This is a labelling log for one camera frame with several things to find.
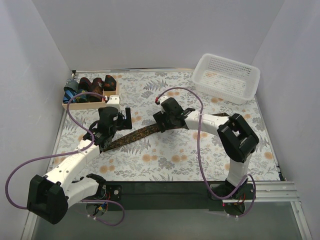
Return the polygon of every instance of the white wall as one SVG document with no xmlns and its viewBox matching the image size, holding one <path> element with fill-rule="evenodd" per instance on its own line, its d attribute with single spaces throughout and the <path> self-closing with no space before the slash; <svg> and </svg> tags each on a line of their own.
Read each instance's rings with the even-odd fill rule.
<svg viewBox="0 0 320 240">
<path fill-rule="evenodd" d="M 320 239 L 320 2 L 286 0 L 253 65 L 257 97 L 284 176 Z"/>
<path fill-rule="evenodd" d="M 5 181 L 17 165 L 53 150 L 62 107 L 62 88 L 71 75 L 31 0 L 0 0 L 0 239 L 20 239 L 27 211 L 11 206 Z M 29 181 L 48 161 L 17 172 L 9 186 L 25 206 Z"/>
<path fill-rule="evenodd" d="M 33 0 L 72 70 L 250 64 L 284 0 Z"/>
</svg>

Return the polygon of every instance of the brown patterned strip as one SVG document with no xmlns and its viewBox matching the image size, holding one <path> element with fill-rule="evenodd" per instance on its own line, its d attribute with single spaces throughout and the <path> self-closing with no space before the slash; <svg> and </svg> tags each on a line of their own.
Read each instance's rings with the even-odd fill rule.
<svg viewBox="0 0 320 240">
<path fill-rule="evenodd" d="M 217 114 L 212 114 L 214 116 L 218 116 L 218 117 L 230 117 L 228 114 L 226 113 L 217 113 Z M 173 127 L 171 129 L 182 129 L 184 127 Z M 123 137 L 120 137 L 119 139 L 113 141 L 105 150 L 104 152 L 106 151 L 109 151 L 109 150 L 112 150 L 112 149 L 116 149 L 116 148 L 120 148 L 124 145 L 127 145 L 127 144 L 130 144 L 130 143 L 133 143 L 135 141 L 138 141 L 140 139 L 143 139 L 151 134 L 154 134 L 154 133 L 157 133 L 157 132 L 160 132 L 160 129 L 158 128 L 158 125 L 155 123 L 155 124 L 152 124 L 152 125 L 149 125 L 149 126 L 145 126 L 143 128 L 140 128 L 138 130 L 135 130 Z"/>
</svg>

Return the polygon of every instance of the plastic bin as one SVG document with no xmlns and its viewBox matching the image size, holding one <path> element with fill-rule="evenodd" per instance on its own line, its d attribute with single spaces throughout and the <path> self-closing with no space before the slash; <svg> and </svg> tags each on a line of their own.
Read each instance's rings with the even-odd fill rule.
<svg viewBox="0 0 320 240">
<path fill-rule="evenodd" d="M 260 70 L 207 53 L 199 60 L 191 79 L 198 91 L 240 105 L 255 96 Z"/>
</svg>

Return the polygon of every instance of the floral pattern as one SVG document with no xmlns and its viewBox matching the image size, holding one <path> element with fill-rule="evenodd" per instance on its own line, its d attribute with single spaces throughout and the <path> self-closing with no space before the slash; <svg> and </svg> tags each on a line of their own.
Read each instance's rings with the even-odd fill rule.
<svg viewBox="0 0 320 240">
<path fill-rule="evenodd" d="M 105 78 L 110 73 L 81 73 L 78 80 L 87 77 Z M 159 111 L 155 98 L 167 88 L 183 86 L 191 90 L 195 87 L 190 80 L 193 72 L 119 72 L 111 75 L 120 85 L 121 107 L 131 108 L 132 130 L 118 131 L 115 139 L 134 130 L 154 124 L 153 114 Z M 279 174 L 265 131 L 256 100 L 243 105 L 224 101 L 221 98 L 198 92 L 204 104 L 204 113 L 242 114 L 256 132 L 260 143 L 252 155 L 248 172 L 258 181 L 278 181 Z M 199 109 L 198 100 L 181 89 L 167 92 L 183 108 Z M 97 109 L 71 110 L 71 114 L 85 127 L 99 119 Z M 84 131 L 67 116 L 59 138 L 57 153 L 73 151 L 82 139 Z M 197 131 L 173 129 L 164 133 L 154 133 L 131 144 L 103 152 L 93 159 L 77 177 L 89 173 L 98 174 L 107 181 L 201 181 L 197 158 Z M 220 139 L 206 132 L 200 138 L 201 161 L 208 180 L 223 181 L 229 171 L 229 157 L 222 148 Z M 55 167 L 64 158 L 51 162 Z"/>
</svg>

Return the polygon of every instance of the gray floor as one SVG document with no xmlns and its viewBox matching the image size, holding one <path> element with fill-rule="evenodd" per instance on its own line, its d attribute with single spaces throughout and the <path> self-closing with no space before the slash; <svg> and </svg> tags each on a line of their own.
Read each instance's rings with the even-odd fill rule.
<svg viewBox="0 0 320 240">
<path fill-rule="evenodd" d="M 116 227 L 105 226 L 85 213 L 85 204 L 71 207 L 61 222 L 51 225 L 38 217 L 33 240 L 299 240 L 302 239 L 290 202 L 257 202 L 241 219 L 198 210 L 131 210 Z M 109 212 L 104 220 L 120 219 Z"/>
</svg>

